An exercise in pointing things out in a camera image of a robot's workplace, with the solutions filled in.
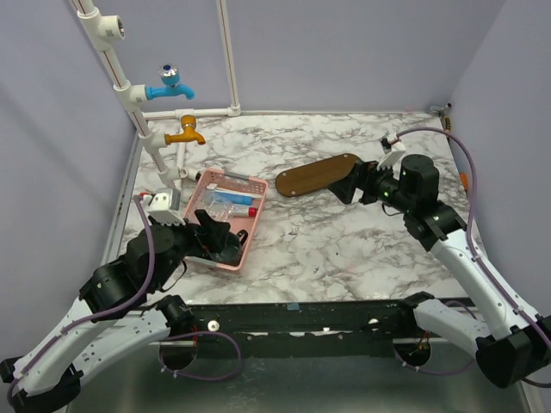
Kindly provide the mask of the brown oval wooden tray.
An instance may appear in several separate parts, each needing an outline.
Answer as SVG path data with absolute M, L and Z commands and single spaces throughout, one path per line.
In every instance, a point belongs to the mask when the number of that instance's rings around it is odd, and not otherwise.
M 276 191 L 288 198 L 328 188 L 344 179 L 360 158 L 344 153 L 281 172 L 275 178 Z

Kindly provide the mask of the dark green ceramic mug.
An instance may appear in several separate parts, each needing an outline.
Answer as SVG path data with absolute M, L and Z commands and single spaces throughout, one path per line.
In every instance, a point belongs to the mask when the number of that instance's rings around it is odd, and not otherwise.
M 241 261 L 248 237 L 249 232 L 245 229 L 237 233 L 229 232 L 222 251 L 214 254 L 214 260 L 218 263 L 237 267 Z

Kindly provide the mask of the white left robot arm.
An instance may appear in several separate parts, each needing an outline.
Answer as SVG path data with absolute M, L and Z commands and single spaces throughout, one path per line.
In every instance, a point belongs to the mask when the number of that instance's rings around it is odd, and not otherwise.
M 72 402 L 85 380 L 137 348 L 164 339 L 196 336 L 184 300 L 167 295 L 150 305 L 187 257 L 240 256 L 244 232 L 198 210 L 197 223 L 167 225 L 139 210 L 144 225 L 124 254 L 97 268 L 59 324 L 32 351 L 1 364 L 15 412 L 55 412 Z

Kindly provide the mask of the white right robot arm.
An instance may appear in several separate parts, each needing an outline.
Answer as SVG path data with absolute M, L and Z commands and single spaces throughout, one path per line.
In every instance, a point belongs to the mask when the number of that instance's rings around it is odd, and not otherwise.
M 550 319 L 521 299 L 485 257 L 456 210 L 439 200 L 440 174 L 423 155 L 408 155 L 398 175 L 376 162 L 355 162 L 329 189 L 349 204 L 362 190 L 364 205 L 377 201 L 402 213 L 408 233 L 460 283 L 480 320 L 455 311 L 428 293 L 406 301 L 396 318 L 408 337 L 426 330 L 472 356 L 486 378 L 506 388 L 550 364 Z

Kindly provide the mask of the pink perforated plastic basket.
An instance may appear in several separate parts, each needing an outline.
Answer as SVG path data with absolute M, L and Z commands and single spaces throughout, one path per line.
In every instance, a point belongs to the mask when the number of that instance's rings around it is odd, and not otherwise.
M 251 249 L 268 186 L 267 181 L 252 176 L 212 168 L 203 170 L 183 217 L 195 223 L 195 210 L 203 209 L 214 220 L 229 224 L 232 234 L 244 231 L 241 237 L 243 246 L 229 263 L 223 263 L 218 258 L 190 257 L 188 260 L 203 267 L 240 271 Z

